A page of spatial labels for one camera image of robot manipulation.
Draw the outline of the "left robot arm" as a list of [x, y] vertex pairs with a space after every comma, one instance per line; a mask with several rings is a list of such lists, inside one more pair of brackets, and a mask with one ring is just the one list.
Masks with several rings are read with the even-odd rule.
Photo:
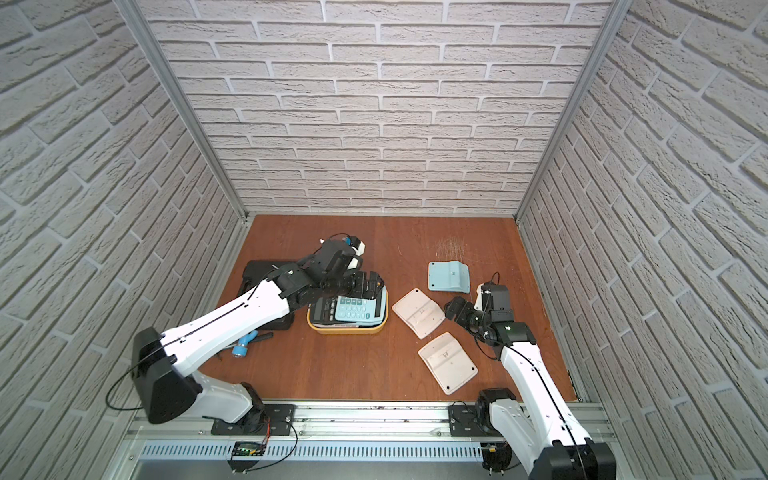
[[287, 263], [257, 285], [208, 314], [159, 333], [149, 327], [134, 338], [130, 374], [151, 424], [202, 417], [237, 424], [256, 421], [263, 402], [248, 383], [227, 383], [199, 367], [229, 344], [320, 298], [371, 299], [381, 304], [385, 283], [375, 273], [344, 267], [330, 272]]

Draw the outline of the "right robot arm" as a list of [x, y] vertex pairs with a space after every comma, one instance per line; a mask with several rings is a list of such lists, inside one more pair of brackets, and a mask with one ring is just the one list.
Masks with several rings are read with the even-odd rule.
[[533, 332], [509, 309], [481, 311], [457, 296], [447, 319], [494, 349], [521, 398], [507, 389], [481, 391], [478, 423], [499, 433], [530, 479], [615, 479], [617, 460], [573, 415], [555, 386]]

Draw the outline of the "white calculator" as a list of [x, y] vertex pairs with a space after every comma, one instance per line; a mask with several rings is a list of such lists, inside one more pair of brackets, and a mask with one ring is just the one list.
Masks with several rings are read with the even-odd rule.
[[477, 366], [449, 332], [430, 341], [418, 355], [446, 395], [453, 395], [478, 373]]
[[392, 309], [419, 339], [430, 335], [445, 319], [440, 306], [418, 288], [398, 300]]

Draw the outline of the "grey blue calculator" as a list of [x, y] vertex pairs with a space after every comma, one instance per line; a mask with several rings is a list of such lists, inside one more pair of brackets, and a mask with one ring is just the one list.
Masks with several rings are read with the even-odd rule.
[[386, 316], [387, 289], [385, 287], [375, 299], [337, 298], [333, 319], [342, 323], [351, 323], [358, 327], [375, 327]]

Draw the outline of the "yellow storage box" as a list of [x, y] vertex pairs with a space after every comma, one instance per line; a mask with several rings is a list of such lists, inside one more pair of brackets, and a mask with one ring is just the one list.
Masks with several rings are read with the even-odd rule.
[[375, 327], [358, 327], [357, 325], [351, 324], [351, 323], [342, 323], [337, 321], [337, 324], [332, 326], [331, 328], [316, 328], [313, 325], [309, 323], [309, 314], [307, 312], [307, 323], [308, 325], [317, 331], [320, 334], [323, 335], [366, 335], [366, 334], [376, 334], [379, 331], [381, 331], [387, 321], [388, 318], [388, 292], [387, 292], [387, 301], [386, 301], [386, 316], [384, 318], [384, 321]]

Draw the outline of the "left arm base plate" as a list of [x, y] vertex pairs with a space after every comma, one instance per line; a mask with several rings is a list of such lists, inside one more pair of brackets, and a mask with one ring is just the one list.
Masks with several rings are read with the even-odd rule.
[[290, 436], [295, 404], [268, 403], [254, 407], [235, 423], [215, 420], [211, 428], [212, 435], [219, 436]]

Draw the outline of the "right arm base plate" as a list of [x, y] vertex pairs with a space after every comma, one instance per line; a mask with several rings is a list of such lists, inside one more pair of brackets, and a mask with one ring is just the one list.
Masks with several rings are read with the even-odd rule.
[[[450, 404], [447, 413], [452, 437], [508, 439], [523, 434], [532, 436], [534, 433], [531, 420], [526, 416], [522, 405], [510, 399], [500, 399], [489, 404], [484, 410], [484, 419], [480, 418], [475, 404]], [[491, 413], [498, 416], [501, 431], [485, 423], [485, 420], [490, 421]]]

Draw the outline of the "white calculator front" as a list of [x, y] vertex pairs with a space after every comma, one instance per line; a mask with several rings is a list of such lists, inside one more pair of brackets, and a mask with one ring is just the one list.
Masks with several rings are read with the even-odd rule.
[[446, 395], [453, 395], [478, 373], [477, 366], [449, 332], [430, 341], [418, 355]]

